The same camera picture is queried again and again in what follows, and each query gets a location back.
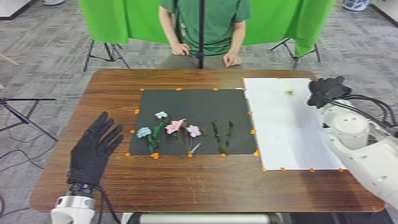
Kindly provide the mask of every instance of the green shirt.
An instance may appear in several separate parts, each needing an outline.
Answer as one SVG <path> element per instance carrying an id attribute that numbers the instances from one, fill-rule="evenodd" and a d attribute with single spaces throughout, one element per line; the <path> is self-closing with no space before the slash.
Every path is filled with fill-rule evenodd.
<path id="1" fill-rule="evenodd" d="M 160 1 L 162 7 L 176 12 L 174 0 Z M 181 39 L 192 54 L 199 50 L 199 0 L 178 0 Z M 233 23 L 251 17 L 251 0 L 206 0 L 205 55 L 226 54 L 231 48 Z"/>

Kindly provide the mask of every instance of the person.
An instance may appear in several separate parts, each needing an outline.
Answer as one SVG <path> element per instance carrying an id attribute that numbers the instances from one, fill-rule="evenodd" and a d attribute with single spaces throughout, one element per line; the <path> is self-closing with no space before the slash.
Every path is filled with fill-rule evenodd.
<path id="1" fill-rule="evenodd" d="M 180 37 L 173 14 L 180 13 Z M 205 69 L 240 69 L 238 56 L 245 39 L 245 21 L 251 17 L 251 0 L 208 0 L 205 14 Z M 160 69 L 199 67 L 199 0 L 160 0 L 160 23 L 173 48 L 173 55 Z"/>

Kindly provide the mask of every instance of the green screen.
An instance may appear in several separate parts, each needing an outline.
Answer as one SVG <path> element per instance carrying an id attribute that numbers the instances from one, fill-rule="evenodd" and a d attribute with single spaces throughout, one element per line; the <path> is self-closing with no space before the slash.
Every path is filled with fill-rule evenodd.
<path id="1" fill-rule="evenodd" d="M 160 0 L 80 0 L 93 40 L 126 44 L 133 38 L 167 43 L 158 5 Z M 292 37 L 301 57 L 313 50 L 332 6 L 334 0 L 253 0 L 245 45 Z"/>

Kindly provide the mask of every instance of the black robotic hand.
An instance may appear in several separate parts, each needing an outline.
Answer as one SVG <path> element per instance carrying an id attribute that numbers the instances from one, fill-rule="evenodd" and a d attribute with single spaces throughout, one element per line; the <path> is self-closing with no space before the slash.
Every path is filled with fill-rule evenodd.
<path id="1" fill-rule="evenodd" d="M 309 106 L 317 106 L 320 109 L 332 100 L 343 99 L 352 94 L 352 88 L 343 85 L 345 78 L 318 79 L 309 83 L 311 99 L 308 101 Z"/>
<path id="2" fill-rule="evenodd" d="M 109 157 L 123 141 L 123 126 L 118 125 L 109 132 L 112 126 L 114 119 L 109 119 L 109 113 L 103 112 L 71 151 L 70 184 L 100 186 Z"/>

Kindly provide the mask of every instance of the blue flower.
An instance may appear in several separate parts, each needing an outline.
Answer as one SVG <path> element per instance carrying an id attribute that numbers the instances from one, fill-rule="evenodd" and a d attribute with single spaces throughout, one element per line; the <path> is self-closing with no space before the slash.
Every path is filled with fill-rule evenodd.
<path id="1" fill-rule="evenodd" d="M 151 134 L 151 129 L 149 128 L 141 128 L 139 133 L 137 133 L 137 137 L 144 138 L 149 134 Z"/>

